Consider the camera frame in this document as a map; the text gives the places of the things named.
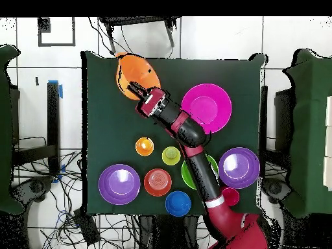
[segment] table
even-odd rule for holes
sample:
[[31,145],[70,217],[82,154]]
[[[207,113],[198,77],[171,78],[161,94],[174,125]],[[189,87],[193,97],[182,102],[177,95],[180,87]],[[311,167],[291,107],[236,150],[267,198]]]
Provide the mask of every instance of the table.
[[[203,215],[205,209],[198,193],[186,186],[181,177],[181,165],[167,166],[161,153],[168,146],[178,148],[174,139],[154,121],[142,118],[136,111],[137,101],[125,97],[116,85],[116,58],[100,58],[86,51],[88,69],[88,205],[87,213],[96,214],[167,214],[165,196],[153,197],[144,188],[143,179],[149,170],[165,169],[172,177],[170,192],[180,190],[191,198],[188,215]],[[161,88],[171,93],[171,98],[181,104],[182,97],[193,86],[214,83],[225,89],[232,101],[232,115],[228,124],[212,135],[206,146],[210,156],[218,162],[233,147],[246,147],[257,153],[260,102],[260,69],[265,61],[263,54],[250,60],[181,60],[150,58],[148,62],[156,71]],[[154,152],[147,157],[135,150],[140,137],[154,142]],[[137,198],[123,206],[105,201],[98,188],[98,179],[105,168],[122,163],[133,167],[141,178]],[[240,202],[234,211],[260,213],[256,206],[256,184],[239,190]]]

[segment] green bowl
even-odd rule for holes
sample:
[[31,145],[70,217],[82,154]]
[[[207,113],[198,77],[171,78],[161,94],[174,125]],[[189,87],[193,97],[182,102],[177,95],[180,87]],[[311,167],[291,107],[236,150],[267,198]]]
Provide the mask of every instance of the green bowl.
[[[215,162],[215,159],[209,155],[206,155],[206,157],[207,157],[207,160],[210,162],[210,164],[212,164],[212,167],[213,167],[213,170],[215,171],[215,173],[219,174],[219,168],[218,168],[217,162]],[[185,184],[187,184],[191,189],[196,190],[194,181],[190,175],[188,166],[185,163],[185,161],[182,163],[181,175],[182,175],[182,178],[183,178]]]

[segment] plastic dish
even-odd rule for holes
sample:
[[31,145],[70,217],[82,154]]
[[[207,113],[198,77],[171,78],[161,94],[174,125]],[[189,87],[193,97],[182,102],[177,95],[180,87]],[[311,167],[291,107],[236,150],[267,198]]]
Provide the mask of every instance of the plastic dish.
[[146,89],[160,88],[159,78],[145,58],[130,53],[119,53],[117,57],[119,64],[115,76],[116,83],[126,97],[135,101],[139,100],[127,88],[130,81],[135,81]]
[[135,144],[136,152],[141,156],[151,155],[154,149],[154,144],[148,137],[141,137]]
[[[218,174],[219,169],[218,169],[218,164],[215,161],[214,158],[212,158],[211,156],[207,155],[207,160],[210,162],[210,164],[212,164],[213,170],[215,171],[215,173]],[[190,175],[189,169],[187,164],[185,163],[185,161],[182,163],[182,167],[181,167],[181,175],[182,175],[182,179],[184,180],[185,184],[187,184],[191,189],[196,190],[196,186],[195,183],[193,181],[193,178]]]
[[191,88],[182,99],[182,109],[202,125],[206,134],[222,129],[231,117],[228,94],[214,84],[201,84]]
[[236,189],[248,187],[259,176],[258,157],[247,148],[230,149],[219,161],[219,176],[229,187]]
[[176,165],[180,161],[181,153],[176,147],[170,146],[165,148],[161,158],[167,165]]
[[144,187],[152,196],[163,196],[169,192],[172,179],[163,169],[152,169],[144,177]]
[[133,201],[140,187],[138,173],[125,164],[109,166],[99,177],[99,193],[105,201],[115,205]]
[[231,187],[224,187],[221,191],[222,195],[224,196],[225,203],[228,206],[236,205],[240,200],[240,194],[238,190],[231,188]]
[[165,207],[172,216],[182,217],[188,214],[191,208],[191,201],[186,193],[175,191],[167,196]]

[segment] white tile floor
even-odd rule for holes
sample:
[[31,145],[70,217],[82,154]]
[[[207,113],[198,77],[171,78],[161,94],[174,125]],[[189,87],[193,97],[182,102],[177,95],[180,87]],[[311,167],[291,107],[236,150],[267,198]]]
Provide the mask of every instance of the white tile floor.
[[[70,43],[71,18],[51,18],[51,33],[43,33],[44,43]],[[97,18],[91,18],[92,25],[97,28]],[[58,80],[63,85],[64,96],[60,99],[61,153],[79,151],[81,140],[81,59],[80,51],[93,51],[103,57],[110,57],[103,46],[97,32],[91,28],[88,18],[75,18],[75,47],[38,47],[37,18],[0,18],[0,45],[11,44],[18,47],[21,54],[10,61],[7,73],[13,84],[21,90],[20,98],[20,137],[46,137],[46,83],[48,80]],[[168,57],[171,45],[163,22],[144,23],[123,27],[123,34],[133,52],[144,57]],[[110,49],[110,43],[102,35],[105,45]],[[289,88],[291,83],[282,69],[289,67],[296,49],[310,48],[320,56],[332,55],[332,17],[183,17],[177,20],[177,29],[173,31],[175,47],[171,58],[187,59],[248,59],[254,53],[268,55],[265,71],[265,84],[268,86],[268,126],[267,136],[275,137],[275,92]],[[128,48],[123,39],[121,28],[116,27],[114,39],[124,48]],[[115,45],[117,51],[122,49]],[[42,145],[41,140],[26,140],[20,143],[22,147]],[[268,139],[268,147],[274,148],[273,139]],[[75,164],[70,170],[79,171]],[[74,187],[81,189],[80,182]],[[64,208],[63,191],[59,184],[53,184],[51,191],[55,195],[58,207]],[[82,202],[81,191],[72,190],[70,197],[73,209]],[[58,220],[52,194],[40,204],[33,203],[29,213],[29,237],[31,249],[42,249],[46,235],[52,232]],[[270,217],[279,220],[283,228],[283,219],[278,205],[268,202],[262,194],[261,205]],[[108,221],[115,224],[124,217],[110,216]],[[109,223],[104,215],[97,217],[97,226],[105,239],[121,237],[123,223],[115,227],[120,230],[106,230]],[[205,237],[208,232],[204,224],[200,224],[198,238]],[[81,235],[75,235],[75,240],[81,240]],[[123,238],[129,238],[124,230]],[[134,242],[128,241],[125,248],[133,248]],[[215,241],[206,237],[198,241],[200,249],[206,249]],[[101,249],[104,242],[96,245]],[[64,246],[59,249],[73,249]],[[77,249],[87,249],[86,244],[80,244]],[[102,249],[115,249],[106,243]]]

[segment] white box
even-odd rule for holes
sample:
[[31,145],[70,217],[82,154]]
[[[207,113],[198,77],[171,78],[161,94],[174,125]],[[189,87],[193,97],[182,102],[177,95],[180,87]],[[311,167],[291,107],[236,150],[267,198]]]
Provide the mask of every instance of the white box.
[[326,127],[325,156],[332,158],[332,126]]
[[325,124],[326,126],[332,126],[332,97],[327,97]]
[[323,185],[332,188],[332,158],[324,158]]

